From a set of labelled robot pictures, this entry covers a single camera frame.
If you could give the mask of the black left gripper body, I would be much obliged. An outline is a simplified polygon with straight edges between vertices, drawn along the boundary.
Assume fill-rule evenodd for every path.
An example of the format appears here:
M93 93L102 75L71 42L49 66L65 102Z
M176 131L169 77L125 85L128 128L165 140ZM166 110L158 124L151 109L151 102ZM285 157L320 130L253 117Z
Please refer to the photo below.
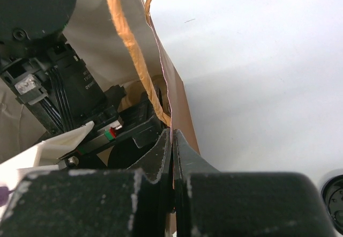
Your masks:
M112 124L97 132L90 133L76 148L76 155L97 154L108 147L125 140L133 140L138 148L156 141L163 123L157 117L147 93L141 94L139 103L119 113L122 127L116 129Z

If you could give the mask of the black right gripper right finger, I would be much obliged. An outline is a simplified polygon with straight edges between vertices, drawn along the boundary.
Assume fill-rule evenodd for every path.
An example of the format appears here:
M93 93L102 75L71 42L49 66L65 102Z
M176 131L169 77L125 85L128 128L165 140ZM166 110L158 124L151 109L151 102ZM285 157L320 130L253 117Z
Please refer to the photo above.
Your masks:
M177 236L190 236L188 176L191 173L218 173L219 170L190 146L179 129L173 131L173 164Z

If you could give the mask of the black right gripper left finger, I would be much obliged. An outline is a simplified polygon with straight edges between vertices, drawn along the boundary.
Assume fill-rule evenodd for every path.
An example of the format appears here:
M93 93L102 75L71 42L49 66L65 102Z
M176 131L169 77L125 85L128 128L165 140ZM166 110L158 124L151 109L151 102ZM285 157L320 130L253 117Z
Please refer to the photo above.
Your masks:
M172 199L169 128L162 131L155 145L129 170L134 172L132 214L128 222L132 236L166 236Z

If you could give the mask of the brown paper bag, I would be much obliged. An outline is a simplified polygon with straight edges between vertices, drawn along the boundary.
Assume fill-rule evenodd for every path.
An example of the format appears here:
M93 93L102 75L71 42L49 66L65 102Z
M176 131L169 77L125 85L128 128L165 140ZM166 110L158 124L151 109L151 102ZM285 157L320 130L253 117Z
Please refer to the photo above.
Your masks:
M191 147L199 148L183 81L165 51L152 22L147 22L144 0L121 0L130 28L140 45L152 78L167 84L173 127L180 129ZM77 0L65 36L102 89L137 82L131 57L117 35L106 0ZM1 83L1 161L32 147L44 127Z

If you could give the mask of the black plastic cup lid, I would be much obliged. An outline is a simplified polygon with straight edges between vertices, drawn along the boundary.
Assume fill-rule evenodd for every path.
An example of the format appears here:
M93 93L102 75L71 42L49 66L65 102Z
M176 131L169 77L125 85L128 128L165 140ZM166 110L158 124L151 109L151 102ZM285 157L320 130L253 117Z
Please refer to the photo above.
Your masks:
M321 189L321 197L335 230L342 236L342 175L325 182Z

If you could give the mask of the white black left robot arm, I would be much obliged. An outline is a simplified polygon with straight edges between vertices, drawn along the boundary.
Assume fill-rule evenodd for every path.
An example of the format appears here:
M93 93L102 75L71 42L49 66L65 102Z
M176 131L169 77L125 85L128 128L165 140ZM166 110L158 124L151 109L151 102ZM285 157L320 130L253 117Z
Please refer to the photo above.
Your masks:
M138 73L112 14L108 0L1 0L1 155L42 136L79 142L57 159L160 129L146 93L119 109Z

